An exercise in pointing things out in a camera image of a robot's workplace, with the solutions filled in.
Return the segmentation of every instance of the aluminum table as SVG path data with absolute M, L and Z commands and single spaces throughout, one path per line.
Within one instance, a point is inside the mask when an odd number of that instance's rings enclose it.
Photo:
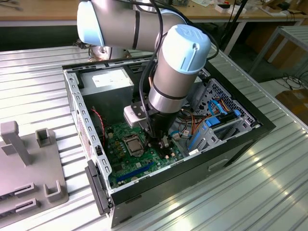
M 61 68 L 87 60 L 88 52 L 74 47 L 0 53 L 0 122 L 16 120 L 22 135 L 45 127 L 55 131 L 69 193 L 67 203 L 4 231 L 109 230 L 84 170 Z M 222 52 L 211 63 L 276 129 L 233 165 L 113 230 L 307 230 L 307 126 Z
M 305 51 L 308 51 L 308 26 L 278 26 L 271 35 L 271 37 L 269 38 L 269 40 L 267 41 L 267 43 L 264 45 L 258 56 L 256 57 L 251 69 L 248 72 L 250 75 L 257 68 L 264 55 L 266 54 L 266 52 L 269 50 L 269 48 L 279 35 L 284 36 L 284 40 L 281 42 L 281 44 L 275 51 L 276 54 L 278 54 L 281 51 L 281 49 L 287 43 L 288 40 L 293 42 L 297 46 L 301 47 Z M 303 68 L 304 66 L 301 67 L 297 73 L 301 72 Z

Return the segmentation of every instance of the red wire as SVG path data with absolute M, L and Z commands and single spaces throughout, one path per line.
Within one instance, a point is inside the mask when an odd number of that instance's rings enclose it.
M 91 109 L 91 111 L 93 111 L 97 116 L 98 118 L 100 119 L 101 121 L 101 125 L 102 125 L 102 128 L 103 128 L 103 147 L 105 146 L 105 128 L 104 128 L 104 124 L 103 124 L 103 121 L 102 121 L 102 118 L 101 118 L 101 115 L 98 114 L 97 111 L 95 111 L 94 109 Z

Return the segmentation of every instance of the workbench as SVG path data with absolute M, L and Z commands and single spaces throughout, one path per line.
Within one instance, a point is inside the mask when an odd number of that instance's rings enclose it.
M 133 56 L 144 54 L 132 52 Z M 0 53 L 0 122 L 20 135 L 55 131 L 69 200 L 21 220 L 11 230 L 109 230 L 84 167 L 70 114 L 62 65 L 88 61 L 75 47 Z M 308 227 L 308 127 L 266 93 L 224 53 L 210 61 L 277 127 L 237 162 L 129 219 L 116 230 L 303 230 Z
M 79 0 L 21 0 L 17 11 L 0 6 L 0 26 L 68 26 L 77 24 L 77 9 Z M 195 23 L 228 22 L 230 14 L 216 11 L 214 5 L 202 6 L 190 1 L 187 7 L 176 7 L 186 17 Z M 241 14 L 238 26 L 233 33 L 225 53 L 230 54 L 236 40 L 249 22 L 295 22 L 301 25 L 307 15 L 295 14 L 293 16 L 270 16 L 258 9 L 254 12 Z

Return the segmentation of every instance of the light blue joint cap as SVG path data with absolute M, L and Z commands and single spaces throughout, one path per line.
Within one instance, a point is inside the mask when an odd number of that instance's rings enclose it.
M 81 41 L 96 46 L 104 46 L 100 25 L 91 1 L 82 1 L 78 5 L 77 29 Z
M 186 24 L 185 19 L 184 19 L 182 16 L 180 16 L 178 13 L 174 12 L 174 11 L 170 11 L 170 10 L 167 10 L 167 9 L 163 9 L 163 10 L 160 11 L 160 13 L 161 13 L 161 14 L 165 14 L 165 13 L 174 14 L 174 15 L 176 15 L 177 17 L 181 18 L 181 19 L 183 20 L 183 23 Z
M 175 25 L 165 37 L 162 51 L 166 62 L 176 71 L 191 75 L 206 63 L 211 41 L 201 30 L 189 25 Z

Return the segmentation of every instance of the wire bundle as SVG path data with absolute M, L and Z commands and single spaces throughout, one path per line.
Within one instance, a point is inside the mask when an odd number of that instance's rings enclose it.
M 299 77 L 290 76 L 289 74 L 284 73 L 282 77 L 273 78 L 272 80 L 275 80 L 279 85 L 287 88 L 288 90 L 300 89 L 301 87 L 308 89 L 308 81 L 304 79 L 307 77 L 304 76 L 307 72 L 308 71 L 303 72 Z M 282 79 L 286 85 L 277 81 L 278 79 Z

